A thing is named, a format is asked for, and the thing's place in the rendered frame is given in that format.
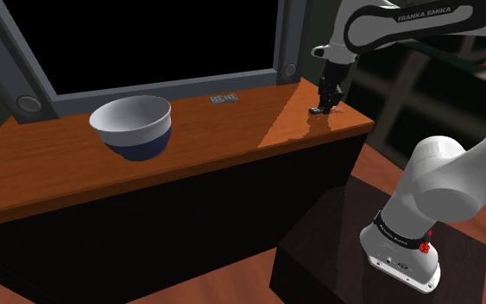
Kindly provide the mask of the dark robot stand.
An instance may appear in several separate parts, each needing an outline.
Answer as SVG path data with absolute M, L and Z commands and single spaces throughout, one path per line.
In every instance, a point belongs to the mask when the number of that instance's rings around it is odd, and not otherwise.
M 359 234 L 388 194 L 350 177 L 324 194 L 280 241 L 270 280 L 284 304 L 483 304 L 486 244 L 433 226 L 441 279 L 430 294 L 371 266 Z

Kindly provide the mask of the grey framed television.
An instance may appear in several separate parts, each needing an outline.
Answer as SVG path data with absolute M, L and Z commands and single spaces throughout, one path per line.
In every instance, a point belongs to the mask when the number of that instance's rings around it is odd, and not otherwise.
M 297 83 L 312 0 L 0 0 L 0 100 L 20 124 L 118 98 Z

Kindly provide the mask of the white and blue bowl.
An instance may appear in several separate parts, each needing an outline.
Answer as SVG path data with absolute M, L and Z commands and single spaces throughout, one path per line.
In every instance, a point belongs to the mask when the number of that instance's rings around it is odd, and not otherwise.
M 160 155 L 171 136 L 171 104 L 142 95 L 113 100 L 96 109 L 90 126 L 113 152 L 131 162 Z

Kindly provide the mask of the wooden top dark cabinet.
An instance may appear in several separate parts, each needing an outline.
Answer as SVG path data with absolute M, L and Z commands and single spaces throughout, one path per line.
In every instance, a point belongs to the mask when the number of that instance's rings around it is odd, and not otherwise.
M 312 115 L 302 80 L 172 102 L 167 148 L 109 150 L 81 114 L 0 128 L 0 284 L 35 304 L 126 304 L 275 247 L 342 186 L 372 129 Z

